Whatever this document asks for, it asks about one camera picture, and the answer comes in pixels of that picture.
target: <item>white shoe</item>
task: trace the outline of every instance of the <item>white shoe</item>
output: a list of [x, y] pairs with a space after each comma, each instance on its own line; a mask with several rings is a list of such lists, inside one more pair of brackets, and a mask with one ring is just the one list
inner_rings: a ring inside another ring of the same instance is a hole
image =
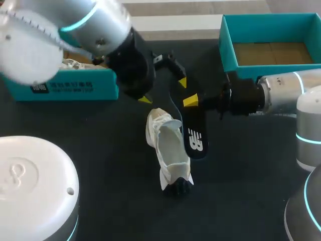
[[180, 127], [182, 122], [173, 119], [166, 111], [152, 109], [147, 118], [146, 140], [156, 149], [160, 165], [160, 185], [167, 186], [175, 194], [189, 191], [194, 184], [191, 176], [191, 160], [185, 152]]
[[73, 59], [63, 59], [60, 69], [105, 69], [105, 67], [100, 65], [79, 63]]

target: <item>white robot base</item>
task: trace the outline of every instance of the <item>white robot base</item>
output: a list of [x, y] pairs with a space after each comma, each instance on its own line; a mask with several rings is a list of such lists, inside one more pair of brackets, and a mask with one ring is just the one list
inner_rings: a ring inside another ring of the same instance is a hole
[[62, 149], [35, 137], [0, 138], [0, 240], [75, 240], [78, 197], [78, 175]]
[[288, 200], [284, 211], [284, 226], [290, 241], [321, 240], [320, 182], [321, 166], [318, 166]]

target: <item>teal box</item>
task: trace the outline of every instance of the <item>teal box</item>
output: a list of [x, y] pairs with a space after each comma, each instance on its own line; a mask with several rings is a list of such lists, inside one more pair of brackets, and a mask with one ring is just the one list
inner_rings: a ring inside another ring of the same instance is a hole
[[[309, 64], [239, 66], [235, 43], [304, 43], [312, 59]], [[223, 15], [219, 49], [225, 72], [240, 78], [321, 68], [321, 19], [318, 14]]]
[[116, 74], [111, 69], [60, 70], [51, 80], [34, 86], [3, 80], [16, 101], [118, 99]]

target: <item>robotic arm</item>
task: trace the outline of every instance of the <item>robotic arm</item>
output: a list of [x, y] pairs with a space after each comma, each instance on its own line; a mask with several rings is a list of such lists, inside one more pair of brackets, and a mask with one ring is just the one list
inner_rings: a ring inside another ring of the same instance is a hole
[[[105, 61], [121, 89], [135, 99], [149, 92], [160, 67], [168, 67], [179, 79], [185, 76], [172, 55], [152, 53], [117, 0], [6, 0], [0, 28], [1, 71], [21, 84], [51, 79], [62, 62], [62, 49], [81, 53], [94, 64]], [[58, 30], [82, 48], [60, 40]]]

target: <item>dark tabletop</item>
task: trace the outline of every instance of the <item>dark tabletop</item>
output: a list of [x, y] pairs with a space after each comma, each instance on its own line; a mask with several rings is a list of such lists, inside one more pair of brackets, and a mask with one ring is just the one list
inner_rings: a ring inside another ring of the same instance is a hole
[[[215, 40], [150, 42], [175, 56], [208, 91], [225, 78]], [[157, 75], [154, 102], [177, 116], [170, 75]], [[77, 241], [285, 241], [283, 212], [307, 173], [296, 164], [295, 119], [208, 113], [206, 159], [192, 161], [194, 187], [164, 197], [159, 164], [146, 144], [151, 105], [113, 102], [15, 103], [0, 83], [0, 136], [28, 135], [61, 147], [80, 181]]]

